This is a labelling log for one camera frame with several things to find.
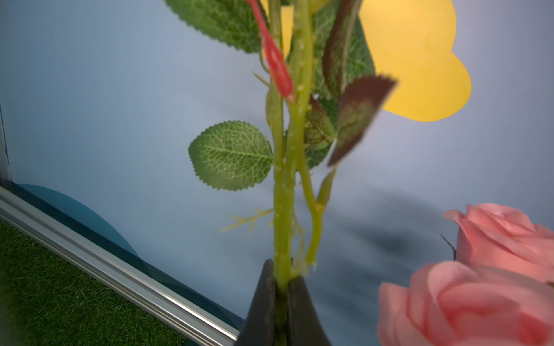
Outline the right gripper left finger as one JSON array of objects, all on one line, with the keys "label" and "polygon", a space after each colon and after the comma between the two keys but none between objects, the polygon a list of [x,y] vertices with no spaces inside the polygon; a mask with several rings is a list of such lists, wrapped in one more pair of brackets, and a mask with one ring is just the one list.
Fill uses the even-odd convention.
[{"label": "right gripper left finger", "polygon": [[264,262],[245,325],[234,346],[273,346],[275,341],[276,280],[274,262]]}]

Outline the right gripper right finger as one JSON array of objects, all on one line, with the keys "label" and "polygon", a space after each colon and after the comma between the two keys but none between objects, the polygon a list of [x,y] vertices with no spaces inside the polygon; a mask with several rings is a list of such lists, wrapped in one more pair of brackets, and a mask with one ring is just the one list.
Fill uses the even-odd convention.
[{"label": "right gripper right finger", "polygon": [[290,346],[331,346],[302,276],[288,286],[287,340]]}]

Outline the single pink rose stem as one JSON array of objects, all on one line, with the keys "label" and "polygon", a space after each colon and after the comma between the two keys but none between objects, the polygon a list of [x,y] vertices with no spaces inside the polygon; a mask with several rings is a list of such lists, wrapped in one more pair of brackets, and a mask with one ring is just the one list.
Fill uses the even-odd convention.
[{"label": "single pink rose stem", "polygon": [[499,268],[429,264],[379,289],[381,345],[552,345],[553,288]]}]

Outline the small pink spray stem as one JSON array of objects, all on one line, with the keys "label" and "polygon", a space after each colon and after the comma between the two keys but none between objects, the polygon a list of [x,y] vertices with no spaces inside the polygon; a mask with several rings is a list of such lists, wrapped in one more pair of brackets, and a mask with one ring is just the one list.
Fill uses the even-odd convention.
[{"label": "small pink spray stem", "polygon": [[246,53],[269,75],[271,136],[243,121],[212,125],[190,144],[196,176],[237,191],[274,178],[268,214],[274,277],[289,282],[314,267],[336,170],[394,90],[375,73],[360,1],[169,1],[193,29]]}]

